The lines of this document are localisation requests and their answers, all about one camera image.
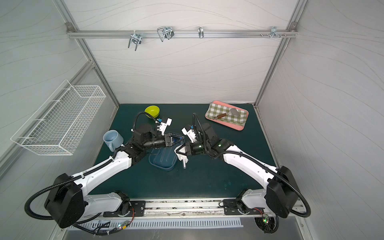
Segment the blue translucent plastic container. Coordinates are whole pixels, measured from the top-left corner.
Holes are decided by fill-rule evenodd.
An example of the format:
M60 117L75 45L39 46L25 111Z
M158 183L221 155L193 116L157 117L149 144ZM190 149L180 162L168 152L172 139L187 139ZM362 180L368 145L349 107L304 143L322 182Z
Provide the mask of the blue translucent plastic container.
M153 167L166 172L173 170L178 161L175 148L173 146L172 148L153 149L149 155L149 163Z

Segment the metal bracket hook right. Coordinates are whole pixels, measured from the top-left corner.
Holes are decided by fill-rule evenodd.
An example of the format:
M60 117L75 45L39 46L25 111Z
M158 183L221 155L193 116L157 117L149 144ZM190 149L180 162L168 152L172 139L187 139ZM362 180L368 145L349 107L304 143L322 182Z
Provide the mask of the metal bracket hook right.
M268 34L260 34L260 36L262 38L269 38L269 39L273 39L273 38L285 38L286 37L286 34L284 33L278 33L278 30L276 27L272 27L270 32Z

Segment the light blue ribbed mug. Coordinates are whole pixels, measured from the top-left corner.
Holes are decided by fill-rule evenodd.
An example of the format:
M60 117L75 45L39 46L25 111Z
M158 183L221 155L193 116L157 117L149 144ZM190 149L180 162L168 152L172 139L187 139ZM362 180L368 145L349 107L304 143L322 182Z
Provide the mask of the light blue ribbed mug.
M103 135L103 141L111 152L114 152L124 143L124 138L116 130L109 130Z

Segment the metal clamp hook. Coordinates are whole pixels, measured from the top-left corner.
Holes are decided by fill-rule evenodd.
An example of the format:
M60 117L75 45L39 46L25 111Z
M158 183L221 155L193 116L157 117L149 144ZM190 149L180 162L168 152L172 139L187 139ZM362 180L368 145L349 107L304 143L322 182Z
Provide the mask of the metal clamp hook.
M173 28L169 26L159 27L157 33L161 42L164 42L165 39L170 40L175 35Z

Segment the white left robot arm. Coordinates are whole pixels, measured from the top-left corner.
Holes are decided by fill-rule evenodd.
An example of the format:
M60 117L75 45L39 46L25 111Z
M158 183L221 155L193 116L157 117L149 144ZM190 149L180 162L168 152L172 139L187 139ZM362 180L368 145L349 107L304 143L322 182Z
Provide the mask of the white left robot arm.
M137 164L151 149L171 148L184 140L178 134L167 133L172 120L156 120L133 126L132 137L119 146L105 161L69 176L58 176L54 184L33 194L25 203L25 213L37 220L54 220L60 228L75 225L81 218L103 212L127 213L129 197L120 191L90 196L90 192L114 175Z

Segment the yellow-green plastic bowl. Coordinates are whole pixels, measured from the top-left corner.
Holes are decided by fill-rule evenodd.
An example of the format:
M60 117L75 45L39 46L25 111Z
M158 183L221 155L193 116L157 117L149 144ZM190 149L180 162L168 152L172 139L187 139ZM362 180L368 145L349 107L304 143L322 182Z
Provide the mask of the yellow-green plastic bowl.
M148 106L145 109L145 112L156 119L160 115L160 108L158 106L154 106L154 105Z

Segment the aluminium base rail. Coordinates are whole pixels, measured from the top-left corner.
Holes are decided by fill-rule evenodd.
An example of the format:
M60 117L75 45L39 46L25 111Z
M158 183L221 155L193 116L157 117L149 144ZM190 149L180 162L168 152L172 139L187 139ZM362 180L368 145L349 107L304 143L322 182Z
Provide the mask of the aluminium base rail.
M144 201L142 219L226 218L221 198L152 198L130 199Z

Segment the metal U-bolt hook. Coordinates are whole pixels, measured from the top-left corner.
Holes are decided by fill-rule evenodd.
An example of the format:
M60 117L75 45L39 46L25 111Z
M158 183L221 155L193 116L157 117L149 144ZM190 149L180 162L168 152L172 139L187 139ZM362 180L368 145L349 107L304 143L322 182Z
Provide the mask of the metal U-bolt hook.
M130 36L128 48L131 46L135 47L135 51L137 51L138 46L142 43L142 37L139 34L133 33Z

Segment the black cooling fan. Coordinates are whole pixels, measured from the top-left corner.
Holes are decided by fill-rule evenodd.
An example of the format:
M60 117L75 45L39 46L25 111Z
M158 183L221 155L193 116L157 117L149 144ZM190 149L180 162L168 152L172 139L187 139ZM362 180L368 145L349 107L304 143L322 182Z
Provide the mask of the black cooling fan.
M255 223L257 227L264 232L265 234L275 233L280 225L280 219L278 216L272 218L255 218Z

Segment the aluminium top rail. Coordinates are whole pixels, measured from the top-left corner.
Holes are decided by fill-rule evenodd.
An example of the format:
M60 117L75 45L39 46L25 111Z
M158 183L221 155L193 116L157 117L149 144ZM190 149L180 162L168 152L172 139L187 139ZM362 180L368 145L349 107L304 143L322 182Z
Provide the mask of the aluminium top rail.
M206 30L203 39L246 39L262 38L260 34L268 34L270 30ZM139 34L142 39L159 39L156 30L128 30L128 31L74 31L68 32L71 39L128 39L131 34ZM173 39L199 39L198 30L174 30ZM285 38L295 38L297 31L278 30L286 34Z

